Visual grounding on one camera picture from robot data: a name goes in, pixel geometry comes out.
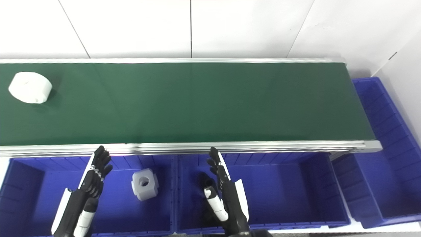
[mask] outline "white tiled wall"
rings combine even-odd
[[[344,57],[370,76],[420,12],[419,0],[0,0],[0,58]]]
[[[0,0],[0,58],[86,58],[57,0]]]
[[[313,0],[193,0],[194,58],[286,58]]]
[[[421,30],[376,74],[421,144]]]
[[[60,0],[92,58],[190,57],[190,0]]]

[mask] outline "blue plastic bin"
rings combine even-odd
[[[198,174],[215,177],[207,154],[180,155],[176,206],[177,233],[222,233],[207,227]],[[349,219],[326,153],[224,154],[233,181],[242,179],[253,229],[343,226]]]
[[[51,235],[63,191],[79,185],[88,157],[11,159],[0,192],[0,237]],[[93,221],[93,236],[168,235],[174,232],[173,156],[112,157],[114,169]],[[151,168],[159,189],[139,201],[131,188],[135,171]]]
[[[421,221],[421,150],[379,78],[354,84],[383,150],[333,161],[351,215],[364,228]]]

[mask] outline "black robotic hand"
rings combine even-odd
[[[111,172],[109,152],[103,146],[91,155],[80,180],[72,191],[66,188],[56,213],[51,233],[54,237],[88,237],[98,207],[105,176]]]
[[[206,199],[216,217],[221,221],[226,236],[247,234],[250,231],[250,227],[248,225],[248,206],[242,180],[231,181],[225,161],[215,147],[211,147],[209,155],[211,159],[208,159],[208,164],[211,172],[218,179],[217,186],[222,194],[222,200],[213,186],[204,188]]]

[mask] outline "white foam roll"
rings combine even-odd
[[[9,92],[16,99],[30,104],[41,104],[47,101],[51,82],[43,75],[32,72],[16,73],[9,86]]]

